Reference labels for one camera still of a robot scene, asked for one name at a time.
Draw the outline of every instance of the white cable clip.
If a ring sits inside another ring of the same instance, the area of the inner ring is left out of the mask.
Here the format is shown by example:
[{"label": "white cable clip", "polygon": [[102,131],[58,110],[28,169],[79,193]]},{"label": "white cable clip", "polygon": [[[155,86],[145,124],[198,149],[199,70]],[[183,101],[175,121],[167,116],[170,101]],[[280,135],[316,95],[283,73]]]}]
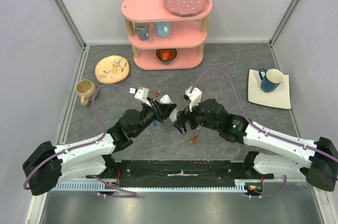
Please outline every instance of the white cable clip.
[{"label": "white cable clip", "polygon": [[129,88],[129,93],[135,94],[136,93],[136,88]]}]

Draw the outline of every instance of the wooden shelf post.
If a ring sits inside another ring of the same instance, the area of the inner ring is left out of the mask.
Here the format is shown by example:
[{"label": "wooden shelf post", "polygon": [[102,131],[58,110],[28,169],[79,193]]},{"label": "wooden shelf post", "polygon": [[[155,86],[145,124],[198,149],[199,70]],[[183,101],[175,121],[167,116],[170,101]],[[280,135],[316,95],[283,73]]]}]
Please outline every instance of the wooden shelf post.
[{"label": "wooden shelf post", "polygon": [[135,35],[135,31],[134,31],[134,27],[133,27],[133,23],[126,19],[125,18],[125,21],[126,21],[126,25],[127,25],[127,29],[128,29],[128,35],[129,36],[134,36]]},{"label": "wooden shelf post", "polygon": [[135,46],[132,45],[132,49],[133,49],[134,57],[138,59],[140,57],[138,48],[136,48]]},{"label": "wooden shelf post", "polygon": [[205,33],[208,30],[209,15],[202,19],[201,32]]},{"label": "wooden shelf post", "polygon": [[198,55],[203,55],[203,52],[204,52],[204,43],[202,43],[202,44],[198,47],[197,54],[198,54]]}]

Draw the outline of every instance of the pink shelf unit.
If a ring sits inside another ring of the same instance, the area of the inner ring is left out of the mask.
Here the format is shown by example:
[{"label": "pink shelf unit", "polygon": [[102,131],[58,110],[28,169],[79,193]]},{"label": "pink shelf unit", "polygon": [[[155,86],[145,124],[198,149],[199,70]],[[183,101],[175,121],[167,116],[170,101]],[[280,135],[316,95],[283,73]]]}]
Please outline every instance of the pink shelf unit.
[{"label": "pink shelf unit", "polygon": [[[132,43],[134,61],[144,70],[194,68],[203,60],[204,42],[207,36],[212,2],[200,14],[179,17],[171,14],[163,0],[125,0],[121,9],[125,17],[129,40]],[[171,33],[166,38],[156,35],[154,22],[171,21]],[[141,41],[135,34],[132,22],[149,22],[150,39]],[[156,49],[176,48],[177,57],[170,63],[162,63],[156,57]]]},{"label": "pink shelf unit", "polygon": [[122,13],[132,22],[169,22],[198,20],[209,15],[212,2],[209,6],[193,17],[179,17],[171,14],[163,5],[163,0],[125,0],[122,3]]},{"label": "pink shelf unit", "polygon": [[160,48],[189,48],[204,43],[206,32],[201,32],[201,23],[197,21],[179,21],[171,23],[170,35],[166,38],[159,38],[156,34],[155,24],[149,24],[150,38],[141,41],[137,35],[130,36],[129,40],[133,46],[139,49],[160,49]]},{"label": "pink shelf unit", "polygon": [[203,55],[197,54],[197,47],[177,49],[177,57],[170,64],[158,60],[156,50],[140,50],[140,57],[134,57],[138,67],[143,70],[188,69],[197,67],[203,60]]}]

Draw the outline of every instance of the blue mug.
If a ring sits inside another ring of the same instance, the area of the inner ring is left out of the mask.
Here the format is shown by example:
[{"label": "blue mug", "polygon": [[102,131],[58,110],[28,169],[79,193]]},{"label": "blue mug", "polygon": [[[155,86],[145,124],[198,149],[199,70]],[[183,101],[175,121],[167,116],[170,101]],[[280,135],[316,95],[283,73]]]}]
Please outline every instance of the blue mug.
[{"label": "blue mug", "polygon": [[155,22],[156,33],[161,38],[166,38],[170,34],[171,22]]},{"label": "blue mug", "polygon": [[284,80],[284,74],[277,69],[266,70],[265,68],[261,68],[259,69],[258,74],[262,80],[260,88],[264,92],[274,91]]},{"label": "blue mug", "polygon": [[150,38],[149,36],[149,23],[147,22],[135,22],[134,23],[135,32],[138,36],[138,38],[141,41],[148,40]]}]

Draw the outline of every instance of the pink shelf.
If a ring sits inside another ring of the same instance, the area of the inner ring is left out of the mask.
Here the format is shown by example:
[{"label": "pink shelf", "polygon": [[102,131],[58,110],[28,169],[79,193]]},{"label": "pink shelf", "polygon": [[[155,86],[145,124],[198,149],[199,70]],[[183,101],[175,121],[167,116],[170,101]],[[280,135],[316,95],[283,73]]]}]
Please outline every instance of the pink shelf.
[{"label": "pink shelf", "polygon": [[197,48],[177,49],[177,57],[170,64],[163,64],[156,57],[156,50],[140,50],[140,57],[134,61],[143,70],[188,69],[197,67],[203,60],[203,55],[197,54]]},{"label": "pink shelf", "polygon": [[155,24],[149,24],[150,39],[141,41],[137,35],[130,36],[133,46],[139,49],[160,48],[189,48],[202,44],[206,39],[206,32],[201,33],[201,23],[197,21],[172,22],[170,35],[159,38],[156,34]]},{"label": "pink shelf", "polygon": [[200,14],[193,17],[179,17],[171,14],[163,5],[163,0],[125,0],[122,3],[124,17],[132,22],[165,22],[198,20],[207,16],[212,7],[212,1]]}]

